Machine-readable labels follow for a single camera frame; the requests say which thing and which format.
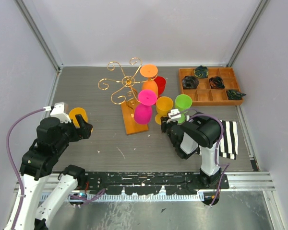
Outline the magenta plastic wine glass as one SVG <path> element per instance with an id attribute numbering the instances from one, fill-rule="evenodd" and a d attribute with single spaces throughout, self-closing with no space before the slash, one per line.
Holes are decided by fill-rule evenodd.
<path id="1" fill-rule="evenodd" d="M 139 105 L 134 112 L 134 119 L 138 124 L 146 125 L 152 117 L 152 105 L 157 101 L 157 95 L 152 90 L 142 90 L 138 95 Z"/>

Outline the gold wire wine glass rack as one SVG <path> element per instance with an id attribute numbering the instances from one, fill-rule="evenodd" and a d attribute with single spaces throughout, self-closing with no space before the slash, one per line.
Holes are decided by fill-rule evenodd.
<path id="1" fill-rule="evenodd" d="M 142 61 L 138 57 L 134 57 L 129 60 L 129 64 L 132 66 L 138 65 L 137 70 L 131 76 L 124 72 L 124 69 L 119 62 L 112 61 L 108 63 L 107 69 L 109 71 L 114 71 L 116 67 L 119 67 L 123 77 L 121 80 L 103 78 L 98 82 L 98 88 L 103 91 L 108 90 L 109 81 L 121 85 L 118 90 L 112 93 L 110 99 L 113 104 L 119 105 L 121 108 L 126 134 L 133 135 L 148 131 L 148 125 L 138 124 L 134 119 L 135 109 L 140 104 L 138 101 L 138 91 L 134 88 L 134 85 L 139 84 L 140 82 L 136 81 L 135 76 L 142 67 Z"/>

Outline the orange plastic wine glass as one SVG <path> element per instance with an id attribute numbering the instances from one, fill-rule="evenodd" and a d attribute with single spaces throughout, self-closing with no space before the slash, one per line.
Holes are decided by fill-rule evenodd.
<path id="1" fill-rule="evenodd" d="M 142 84 L 142 90 L 151 90 L 156 95 L 158 95 L 158 86 L 154 81 L 154 78 L 157 77 L 158 68 L 155 65 L 144 65 L 140 69 L 140 74 L 146 78 Z"/>

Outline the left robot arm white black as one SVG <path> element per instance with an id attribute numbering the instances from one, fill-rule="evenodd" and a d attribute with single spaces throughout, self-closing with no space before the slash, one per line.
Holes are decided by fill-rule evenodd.
<path id="1" fill-rule="evenodd" d="M 46 200 L 39 204 L 44 187 L 62 153 L 71 142 L 88 139 L 93 126 L 82 117 L 75 116 L 79 127 L 73 122 L 62 123 L 56 117 L 43 119 L 36 129 L 37 138 L 23 155 L 16 171 L 19 191 L 7 230 L 47 230 L 57 211 L 74 190 L 86 186 L 85 170 L 75 165 L 67 166 Z"/>

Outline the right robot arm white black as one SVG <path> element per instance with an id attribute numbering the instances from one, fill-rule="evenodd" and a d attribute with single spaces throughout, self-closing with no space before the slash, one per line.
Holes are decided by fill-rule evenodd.
<path id="1" fill-rule="evenodd" d="M 220 189 L 225 172 L 219 163 L 219 145 L 225 132 L 223 122 L 200 112 L 181 124 L 178 124 L 178 117 L 179 115 L 168 114 L 160 118 L 161 132 L 167 134 L 176 153 L 182 159 L 199 153 L 202 159 L 200 183 L 207 189 L 214 186 Z"/>

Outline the green plastic wine glass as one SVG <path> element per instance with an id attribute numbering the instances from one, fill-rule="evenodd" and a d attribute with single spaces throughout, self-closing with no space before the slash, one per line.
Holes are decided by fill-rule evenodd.
<path id="1" fill-rule="evenodd" d="M 178 120 L 178 123 L 183 123 L 185 121 L 185 110 L 190 109 L 192 106 L 192 98 L 186 94 L 180 94 L 175 99 L 175 109 L 180 111 L 181 118 Z"/>

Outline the red plastic wine glass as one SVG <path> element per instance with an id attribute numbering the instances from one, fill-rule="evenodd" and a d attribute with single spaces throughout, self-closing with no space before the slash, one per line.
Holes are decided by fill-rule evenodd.
<path id="1" fill-rule="evenodd" d="M 157 76 L 155 79 L 154 79 L 155 83 L 157 84 L 157 87 L 158 87 L 158 96 L 160 96 L 164 90 L 165 90 L 165 87 L 166 87 L 166 79 L 161 77 L 161 76 Z"/>

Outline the dark rolled tie left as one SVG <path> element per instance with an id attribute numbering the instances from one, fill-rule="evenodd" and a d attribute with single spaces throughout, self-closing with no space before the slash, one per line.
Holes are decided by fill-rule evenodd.
<path id="1" fill-rule="evenodd" d="M 195 90 L 199 85 L 199 80 L 195 76 L 185 76 L 182 79 L 182 87 L 184 90 Z"/>

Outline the dark rolled tie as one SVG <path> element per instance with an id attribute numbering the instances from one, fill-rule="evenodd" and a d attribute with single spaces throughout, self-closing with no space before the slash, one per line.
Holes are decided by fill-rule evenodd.
<path id="1" fill-rule="evenodd" d="M 211 89 L 225 89 L 224 81 L 220 76 L 211 77 L 209 79 Z"/>
<path id="2" fill-rule="evenodd" d="M 196 78 L 198 79 L 205 79 L 205 78 L 208 78 L 208 75 L 209 75 L 209 70 L 208 70 L 208 67 L 206 66 L 198 66 L 194 69 L 194 75 Z"/>
<path id="3" fill-rule="evenodd" d="M 226 93 L 229 100 L 241 100 L 244 96 L 246 96 L 245 93 L 239 92 L 235 89 L 226 90 Z"/>
<path id="4" fill-rule="evenodd" d="M 185 76 L 182 79 L 182 87 L 184 90 L 195 90 L 199 85 L 199 80 L 195 76 Z"/>

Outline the wooden compartment tray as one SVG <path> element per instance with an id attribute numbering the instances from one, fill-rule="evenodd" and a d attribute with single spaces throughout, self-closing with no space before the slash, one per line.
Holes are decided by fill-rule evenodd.
<path id="1" fill-rule="evenodd" d="M 227 90 L 240 91 L 240 87 L 233 68 L 209 67 L 208 77 L 199 79 L 196 89 L 184 89 L 182 80 L 185 76 L 194 74 L 194 68 L 181 68 L 178 70 L 179 88 L 181 94 L 186 94 L 192 98 L 193 106 L 238 106 L 244 99 L 230 100 Z M 213 89 L 209 83 L 211 77 L 219 76 L 224 82 L 224 89 Z"/>

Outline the black white striped cloth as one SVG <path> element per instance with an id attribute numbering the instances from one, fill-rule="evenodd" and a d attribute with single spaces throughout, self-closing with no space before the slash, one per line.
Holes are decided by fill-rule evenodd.
<path id="1" fill-rule="evenodd" d="M 224 132 L 219 144 L 218 153 L 220 157 L 236 160 L 238 155 L 238 125 L 235 121 L 221 120 Z"/>

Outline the dark rolled tie top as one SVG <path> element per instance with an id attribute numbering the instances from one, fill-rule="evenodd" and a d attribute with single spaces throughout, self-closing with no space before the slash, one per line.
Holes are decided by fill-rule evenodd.
<path id="1" fill-rule="evenodd" d="M 208 78 L 208 75 L 209 75 L 209 70 L 208 70 L 208 67 L 206 66 L 198 66 L 194 69 L 194 75 L 196 78 L 198 79 L 205 79 L 205 78 Z"/>

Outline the dark rolled tie middle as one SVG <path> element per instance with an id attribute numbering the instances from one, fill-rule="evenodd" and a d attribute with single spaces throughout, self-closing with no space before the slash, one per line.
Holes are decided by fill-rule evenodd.
<path id="1" fill-rule="evenodd" d="M 211 77 L 209 79 L 211 89 L 225 89 L 224 81 L 220 76 Z"/>

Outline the dark rolled tie right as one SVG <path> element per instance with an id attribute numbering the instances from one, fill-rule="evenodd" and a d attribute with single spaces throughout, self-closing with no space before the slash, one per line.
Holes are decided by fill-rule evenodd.
<path id="1" fill-rule="evenodd" d="M 235 89 L 226 90 L 226 93 L 229 100 L 241 100 L 244 96 L 246 96 L 245 93 L 239 92 Z"/>

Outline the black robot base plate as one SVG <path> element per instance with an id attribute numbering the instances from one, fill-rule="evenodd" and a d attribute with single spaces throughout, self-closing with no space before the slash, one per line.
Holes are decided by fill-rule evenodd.
<path id="1" fill-rule="evenodd" d="M 195 195 L 203 190 L 216 190 L 219 180 L 211 185 L 201 182 L 198 172 L 86 172 L 85 182 L 77 187 L 89 194 L 104 189 L 107 195 Z"/>

